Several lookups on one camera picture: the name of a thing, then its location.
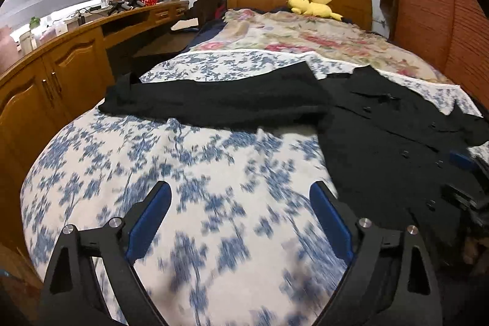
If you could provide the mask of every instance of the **drawer handle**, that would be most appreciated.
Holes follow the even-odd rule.
[[[61,85],[58,81],[58,76],[55,72],[51,72],[51,76],[53,77],[54,84],[56,85],[56,90],[58,91],[59,95],[61,95]]]
[[[44,88],[44,91],[46,92],[47,98],[50,100],[51,105],[53,104],[53,95],[50,91],[50,85],[47,83],[47,80],[43,79],[42,80],[42,87]]]

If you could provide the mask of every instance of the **stuffed animal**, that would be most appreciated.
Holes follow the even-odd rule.
[[[292,9],[292,12],[296,14],[323,18],[331,17],[341,21],[343,16],[338,13],[333,13],[331,8],[327,5],[329,2],[331,2],[331,0],[289,0],[288,5]]]

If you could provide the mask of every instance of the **floral blanket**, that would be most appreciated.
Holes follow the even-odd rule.
[[[264,49],[274,52],[315,51],[334,60],[427,80],[451,83],[417,55],[368,34],[358,26],[336,20],[278,12],[259,14],[250,9],[228,10],[227,25],[209,41],[191,50]]]
[[[357,67],[315,52],[190,52],[141,80],[233,80],[301,61],[318,79]],[[479,115],[456,85],[381,73],[444,113],[457,101]],[[487,159],[485,146],[474,151]],[[172,204],[134,268],[168,324],[315,321],[347,264],[309,204],[315,181],[336,192],[309,129],[244,133],[86,112],[50,141],[21,191],[26,245],[41,278],[64,225],[95,228],[122,216],[158,180],[170,184]],[[95,269],[111,315],[124,322],[100,259]]]

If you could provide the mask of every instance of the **wooden cabinet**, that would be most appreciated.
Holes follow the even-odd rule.
[[[68,122],[41,59],[0,86],[0,240],[25,252],[20,187],[50,139]]]
[[[67,41],[42,59],[69,120],[93,108],[114,84],[100,30]]]

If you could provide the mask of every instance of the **blue flower pattern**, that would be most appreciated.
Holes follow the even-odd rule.
[[[314,52],[237,49],[181,54],[141,80],[242,79],[301,61],[318,79],[357,67]],[[446,114],[456,101],[479,115],[458,86],[381,74]],[[165,180],[172,205],[134,268],[169,324],[311,324],[348,265],[309,203],[314,181],[336,193],[312,133],[230,132],[92,109],[51,140],[25,178],[21,214],[32,261],[43,277],[65,224],[101,226]],[[471,150],[489,159],[487,145]],[[95,270],[111,315],[125,322],[100,259]]]

